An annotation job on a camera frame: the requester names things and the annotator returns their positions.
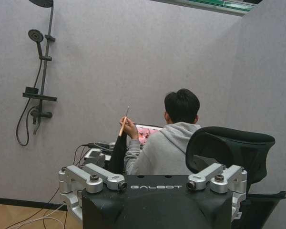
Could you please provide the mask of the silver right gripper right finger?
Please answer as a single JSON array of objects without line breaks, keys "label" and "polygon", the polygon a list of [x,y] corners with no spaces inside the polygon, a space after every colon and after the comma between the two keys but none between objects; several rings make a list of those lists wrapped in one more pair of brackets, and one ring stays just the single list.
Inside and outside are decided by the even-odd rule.
[{"label": "silver right gripper right finger", "polygon": [[240,205],[246,199],[247,171],[236,165],[226,168],[221,164],[212,164],[188,176],[187,188],[190,191],[203,190],[207,184],[215,193],[232,191],[232,219],[240,219]]}]

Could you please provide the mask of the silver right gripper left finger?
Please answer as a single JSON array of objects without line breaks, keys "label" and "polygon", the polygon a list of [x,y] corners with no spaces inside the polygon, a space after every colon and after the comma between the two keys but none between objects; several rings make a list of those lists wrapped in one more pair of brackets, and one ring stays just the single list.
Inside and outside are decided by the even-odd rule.
[{"label": "silver right gripper left finger", "polygon": [[114,191],[127,189],[123,175],[112,173],[95,164],[85,164],[82,168],[75,165],[63,167],[58,177],[60,198],[71,215],[79,221],[82,221],[82,201],[78,192],[86,189],[88,193],[97,194],[103,190],[103,185]]}]

